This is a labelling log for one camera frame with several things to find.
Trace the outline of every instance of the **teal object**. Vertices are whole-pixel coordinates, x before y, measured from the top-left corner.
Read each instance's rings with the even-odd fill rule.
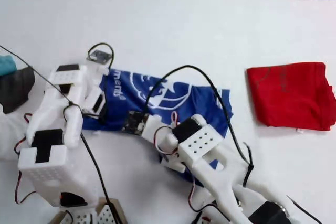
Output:
[[[16,64],[10,55],[0,56],[0,76],[16,71]]]

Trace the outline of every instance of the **white table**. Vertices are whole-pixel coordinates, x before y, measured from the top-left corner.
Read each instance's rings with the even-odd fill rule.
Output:
[[[231,90],[240,142],[252,146],[288,195],[323,223],[334,223],[335,127],[299,134],[257,124],[245,69],[323,61],[336,85],[335,17],[334,0],[0,0],[0,43],[45,76],[56,65],[84,62],[88,48],[101,41],[113,45],[115,68],[159,77],[184,64],[201,67]],[[207,84],[191,70],[171,79]],[[37,109],[44,85],[37,76],[19,111]],[[190,223],[195,217],[187,204],[190,184],[160,166],[150,144],[111,132],[86,136],[108,193],[119,199],[129,223]],[[16,179],[16,164],[0,163],[0,223],[47,223],[57,209],[38,195],[15,205]],[[30,190],[24,179],[20,194]]]

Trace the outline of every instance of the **folded red fabric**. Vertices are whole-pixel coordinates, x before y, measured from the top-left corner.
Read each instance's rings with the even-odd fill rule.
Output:
[[[249,68],[247,77],[257,118],[267,126],[329,131],[336,99],[322,62]]]

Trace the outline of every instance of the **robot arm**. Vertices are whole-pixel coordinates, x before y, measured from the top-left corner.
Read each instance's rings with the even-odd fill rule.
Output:
[[[149,115],[141,136],[152,142],[155,129],[162,125],[160,117]],[[300,223],[296,220],[292,201],[267,179],[260,167],[254,168],[246,187],[243,187],[248,164],[225,144],[224,138],[202,116],[196,114],[156,137],[161,150],[171,152],[178,148],[178,157],[165,157],[166,166],[187,166],[215,198],[219,209],[231,223],[271,223],[263,219],[270,212],[274,212],[281,223]],[[215,159],[223,165],[222,170],[210,166],[209,163]]]
[[[70,101],[98,115],[104,106],[104,95],[91,80],[84,65],[59,66],[49,77]],[[30,148],[21,150],[18,168],[52,206],[95,207],[98,181],[77,148],[82,111],[78,106],[68,105],[65,97],[50,84],[46,85],[42,103],[27,128]]]

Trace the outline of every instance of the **blue fabric with white print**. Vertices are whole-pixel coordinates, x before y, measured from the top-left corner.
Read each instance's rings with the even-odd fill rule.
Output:
[[[139,73],[131,73],[111,69],[104,76],[100,87],[107,81],[108,114],[106,123],[85,117],[83,129],[119,131],[128,116],[128,111],[142,111],[149,91],[159,78]],[[229,102],[229,90],[219,90],[223,103],[231,118],[232,107]],[[149,100],[149,111],[162,117],[163,123],[171,123],[171,113],[179,114],[183,122],[193,114],[200,114],[222,136],[225,136],[228,125],[223,110],[216,100],[211,87],[199,87],[184,82],[164,81],[153,93]]]

